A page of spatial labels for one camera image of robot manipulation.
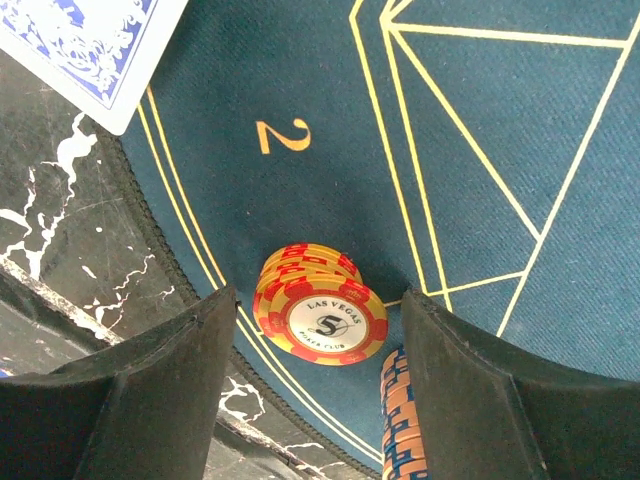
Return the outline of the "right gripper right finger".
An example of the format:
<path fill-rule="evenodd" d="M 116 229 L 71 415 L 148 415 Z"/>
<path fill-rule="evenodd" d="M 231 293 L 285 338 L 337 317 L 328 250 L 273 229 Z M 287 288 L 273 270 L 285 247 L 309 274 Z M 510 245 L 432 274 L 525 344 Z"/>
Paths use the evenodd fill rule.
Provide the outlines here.
<path fill-rule="evenodd" d="M 531 354 L 418 290 L 401 316 L 432 478 L 638 478 L 638 383 Z"/>

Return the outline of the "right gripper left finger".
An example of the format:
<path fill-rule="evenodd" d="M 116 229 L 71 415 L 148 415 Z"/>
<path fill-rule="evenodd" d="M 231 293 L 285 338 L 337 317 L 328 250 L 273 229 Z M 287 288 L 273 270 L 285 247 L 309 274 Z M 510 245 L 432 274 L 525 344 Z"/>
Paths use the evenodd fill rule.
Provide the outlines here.
<path fill-rule="evenodd" d="M 47 374 L 3 379 L 2 478 L 202 478 L 236 313 L 227 286 Z"/>

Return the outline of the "blue white chip stack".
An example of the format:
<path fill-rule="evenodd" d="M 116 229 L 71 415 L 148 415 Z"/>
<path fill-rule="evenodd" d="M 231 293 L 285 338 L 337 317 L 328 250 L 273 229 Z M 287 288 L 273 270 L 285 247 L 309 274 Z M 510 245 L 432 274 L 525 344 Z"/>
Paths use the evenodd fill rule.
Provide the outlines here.
<path fill-rule="evenodd" d="M 382 478 L 430 479 L 408 357 L 403 347 L 392 351 L 384 360 L 380 380 Z"/>

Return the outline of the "red yellow chip stack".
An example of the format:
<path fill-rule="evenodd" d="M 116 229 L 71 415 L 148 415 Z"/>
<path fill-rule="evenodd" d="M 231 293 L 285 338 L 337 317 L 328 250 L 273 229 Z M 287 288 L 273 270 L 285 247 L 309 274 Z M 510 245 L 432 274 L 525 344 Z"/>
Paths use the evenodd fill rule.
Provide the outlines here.
<path fill-rule="evenodd" d="M 355 263 L 315 243 L 291 244 L 266 259 L 252 310 L 276 346 L 319 365 L 362 362 L 389 332 L 386 307 Z"/>

